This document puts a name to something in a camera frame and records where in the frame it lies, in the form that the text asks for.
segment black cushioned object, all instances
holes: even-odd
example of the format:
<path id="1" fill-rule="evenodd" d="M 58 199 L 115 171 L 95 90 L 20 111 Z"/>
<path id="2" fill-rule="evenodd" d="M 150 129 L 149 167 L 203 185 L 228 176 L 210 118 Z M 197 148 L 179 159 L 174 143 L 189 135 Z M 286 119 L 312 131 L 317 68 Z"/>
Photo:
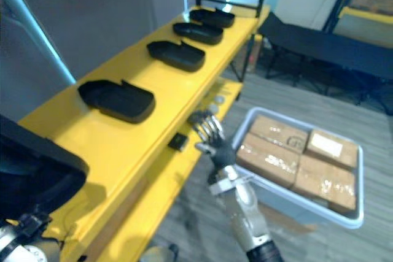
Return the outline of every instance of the black cushioned object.
<path id="1" fill-rule="evenodd" d="M 173 24 L 173 31 L 177 35 L 211 45 L 218 44 L 222 40 L 224 32 L 221 28 L 194 23 Z"/>
<path id="2" fill-rule="evenodd" d="M 384 79 L 393 79 L 393 50 L 283 23 L 274 13 L 259 28 L 272 44 L 316 60 Z"/>
<path id="3" fill-rule="evenodd" d="M 154 110 L 153 93 L 122 81 L 89 81 L 78 88 L 84 102 L 103 114 L 129 122 L 140 123 Z"/>
<path id="4" fill-rule="evenodd" d="M 153 58 L 187 72 L 199 70 L 204 63 L 204 51 L 185 42 L 181 45 L 170 41 L 155 41 L 147 44 Z"/>
<path id="5" fill-rule="evenodd" d="M 78 156 L 0 115 L 0 219 L 49 214 L 85 183 Z"/>
<path id="6" fill-rule="evenodd" d="M 223 12 L 222 10 L 207 10 L 207 9 L 197 9 L 190 12 L 190 18 L 194 21 L 199 21 L 203 24 L 220 27 L 229 28 L 233 25 L 235 21 L 235 15 L 229 12 Z"/>

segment black tray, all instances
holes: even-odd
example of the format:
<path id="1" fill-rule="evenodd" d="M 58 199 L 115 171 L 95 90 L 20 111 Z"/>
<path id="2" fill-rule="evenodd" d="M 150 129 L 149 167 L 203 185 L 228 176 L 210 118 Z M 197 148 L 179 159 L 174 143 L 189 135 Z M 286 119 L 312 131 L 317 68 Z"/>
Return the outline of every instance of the black tray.
<path id="1" fill-rule="evenodd" d="M 78 88 L 86 104 L 103 114 L 130 123 L 140 123 L 154 110 L 153 93 L 122 81 L 108 80 L 86 82 Z"/>
<path id="2" fill-rule="evenodd" d="M 223 12 L 219 9 L 215 11 L 206 9 L 192 10 L 190 12 L 190 18 L 194 21 L 220 28 L 229 28 L 235 21 L 235 15 L 233 13 Z"/>
<path id="3" fill-rule="evenodd" d="M 177 35 L 211 45 L 218 44 L 223 36 L 223 29 L 221 28 L 193 23 L 173 24 L 173 31 Z"/>
<path id="4" fill-rule="evenodd" d="M 187 72 L 199 70 L 204 62 L 204 51 L 185 42 L 178 45 L 170 41 L 155 41 L 147 44 L 147 49 L 152 57 Z"/>
<path id="5" fill-rule="evenodd" d="M 79 191 L 87 174 L 77 155 L 0 115 L 0 221 L 53 212 Z"/>

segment white label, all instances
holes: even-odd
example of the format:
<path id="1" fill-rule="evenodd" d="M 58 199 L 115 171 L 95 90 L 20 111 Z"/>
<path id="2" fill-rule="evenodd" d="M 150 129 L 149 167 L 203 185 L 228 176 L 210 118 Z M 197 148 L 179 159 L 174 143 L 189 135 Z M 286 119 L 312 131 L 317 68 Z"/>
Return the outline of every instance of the white label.
<path id="1" fill-rule="evenodd" d="M 331 154 L 332 156 L 339 157 L 341 151 L 343 149 L 343 145 L 335 142 L 329 138 L 319 135 L 318 133 L 314 134 L 313 140 L 311 144 L 324 152 Z"/>

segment white plastic bin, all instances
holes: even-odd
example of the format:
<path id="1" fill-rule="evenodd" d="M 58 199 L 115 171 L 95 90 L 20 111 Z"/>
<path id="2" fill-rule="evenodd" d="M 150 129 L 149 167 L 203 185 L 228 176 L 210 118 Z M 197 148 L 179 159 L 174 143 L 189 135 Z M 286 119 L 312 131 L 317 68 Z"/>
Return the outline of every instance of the white plastic bin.
<path id="1" fill-rule="evenodd" d="M 271 110 L 264 109 L 262 107 L 254 107 L 248 111 L 246 118 L 238 128 L 233 138 L 232 146 L 235 150 L 239 149 L 243 141 L 243 137 L 246 135 L 251 124 L 254 122 L 255 118 L 258 115 L 270 117 L 272 119 L 281 121 L 283 123 L 304 130 L 306 132 L 310 132 L 314 128 L 323 130 L 322 128 L 319 128 L 317 126 L 307 124 L 305 122 L 279 114 L 277 112 L 273 112 Z M 343 137 L 339 134 L 335 134 L 335 133 L 332 134 L 354 142 L 353 140 Z M 277 185 L 274 182 L 269 181 L 268 179 L 256 175 L 253 172 L 241 166 L 236 166 L 236 168 L 239 171 L 239 173 L 242 175 L 253 176 L 251 183 L 253 184 L 253 187 L 255 189 L 255 192 L 260 202 L 282 212 L 283 214 L 293 218 L 294 220 L 298 221 L 301 224 L 322 223 L 328 220 L 349 229 L 360 228 L 363 224 L 364 167 L 363 167 L 363 150 L 361 146 L 359 146 L 359 151 L 358 151 L 357 168 L 354 170 L 354 175 L 356 179 L 356 183 L 355 183 L 356 209 L 355 211 L 349 212 L 344 215 L 332 211 L 329 208 L 322 206 L 321 204 L 318 204 L 308 198 L 298 195 L 297 193 L 294 193 L 293 191 L 290 191 L 280 185 Z"/>

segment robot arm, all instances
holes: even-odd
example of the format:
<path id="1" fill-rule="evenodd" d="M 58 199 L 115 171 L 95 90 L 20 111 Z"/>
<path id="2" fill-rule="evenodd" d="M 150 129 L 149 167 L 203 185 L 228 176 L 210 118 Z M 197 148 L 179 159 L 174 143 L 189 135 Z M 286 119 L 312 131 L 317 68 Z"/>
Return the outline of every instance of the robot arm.
<path id="1" fill-rule="evenodd" d="M 271 240 L 265 217 L 258 209 L 254 189 L 235 169 L 236 154 L 225 140 L 221 124 L 209 111 L 195 112 L 190 122 L 203 141 L 196 148 L 210 155 L 217 171 L 210 191 L 223 200 L 233 234 L 249 261 L 283 262 Z"/>

